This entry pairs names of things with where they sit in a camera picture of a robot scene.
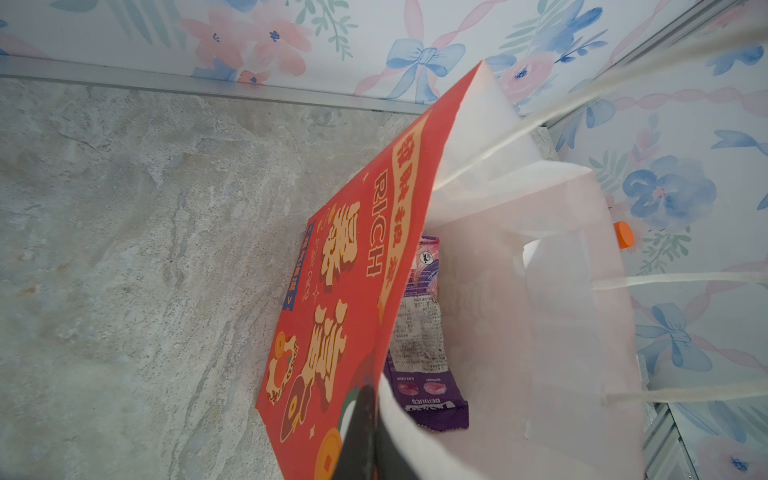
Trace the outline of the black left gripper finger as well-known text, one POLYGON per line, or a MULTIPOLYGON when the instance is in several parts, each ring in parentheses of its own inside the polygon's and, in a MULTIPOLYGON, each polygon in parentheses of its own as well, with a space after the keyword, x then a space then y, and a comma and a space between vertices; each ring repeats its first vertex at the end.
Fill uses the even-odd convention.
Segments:
POLYGON ((375 478, 376 391, 370 384, 351 391, 341 417, 342 449, 332 479, 375 478))

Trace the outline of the purple candy bag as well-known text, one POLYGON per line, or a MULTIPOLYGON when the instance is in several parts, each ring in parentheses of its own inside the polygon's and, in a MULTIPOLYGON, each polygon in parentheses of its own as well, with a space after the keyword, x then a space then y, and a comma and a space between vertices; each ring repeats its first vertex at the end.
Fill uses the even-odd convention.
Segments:
POLYGON ((469 427, 469 403, 450 371, 438 303, 439 245, 423 236, 411 266, 384 368, 399 406, 433 432, 469 427))

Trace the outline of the red paper gift bag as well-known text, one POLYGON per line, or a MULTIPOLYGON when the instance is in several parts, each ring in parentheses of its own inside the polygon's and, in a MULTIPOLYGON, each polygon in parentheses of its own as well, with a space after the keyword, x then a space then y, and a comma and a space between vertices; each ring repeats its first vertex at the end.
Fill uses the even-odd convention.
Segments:
POLYGON ((767 39, 752 21, 612 69, 527 116, 483 61, 306 226, 256 408, 286 479, 332 479, 351 391, 376 391, 378 479, 641 479, 649 403, 761 397, 765 381, 649 390, 629 290, 765 283, 763 273, 630 276, 593 170, 533 132, 624 85, 767 39), (433 432, 384 374, 423 236, 439 245, 448 365, 469 427, 433 432))

